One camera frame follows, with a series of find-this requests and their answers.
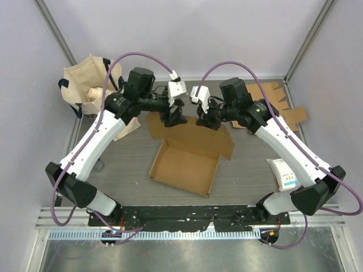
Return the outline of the large brown cardboard box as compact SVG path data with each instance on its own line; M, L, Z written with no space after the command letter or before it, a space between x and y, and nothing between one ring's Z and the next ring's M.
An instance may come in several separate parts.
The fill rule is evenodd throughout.
M220 158L230 160L234 142L225 125L212 130L196 124L197 118L187 116L187 123L165 127L158 113L146 116L152 139L162 144L151 166L150 179L162 184L208 197Z

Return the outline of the white plastic packet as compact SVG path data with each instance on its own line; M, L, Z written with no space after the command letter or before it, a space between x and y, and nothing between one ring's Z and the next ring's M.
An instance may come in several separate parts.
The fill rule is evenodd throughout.
M278 184L279 191L283 192L300 185L297 176L283 159L267 159Z

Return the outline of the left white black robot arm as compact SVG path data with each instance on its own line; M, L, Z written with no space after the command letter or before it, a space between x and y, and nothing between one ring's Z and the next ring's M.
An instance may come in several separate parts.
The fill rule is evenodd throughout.
M142 111L158 112L165 127L187 123L182 115L182 98L188 95L184 81L173 74L163 92L156 93L152 90L154 80L151 70L134 68L128 81L122 82L122 90L106 97L104 109L73 150L45 169L55 193L75 207L95 211L108 226L120 221L120 204L87 182L103 151Z

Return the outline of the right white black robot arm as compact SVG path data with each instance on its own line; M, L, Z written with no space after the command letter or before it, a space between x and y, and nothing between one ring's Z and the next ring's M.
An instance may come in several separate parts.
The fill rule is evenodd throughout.
M197 125L218 130L222 122L236 121L258 136L292 169L299 185L279 193L270 193L257 203L256 217L270 223L280 213L300 211L314 215L337 192L345 170L331 167L318 158L290 129L281 116L272 117L264 99L254 100L244 80L231 78L220 84L222 98L212 96L208 87L194 86L191 102L198 106Z

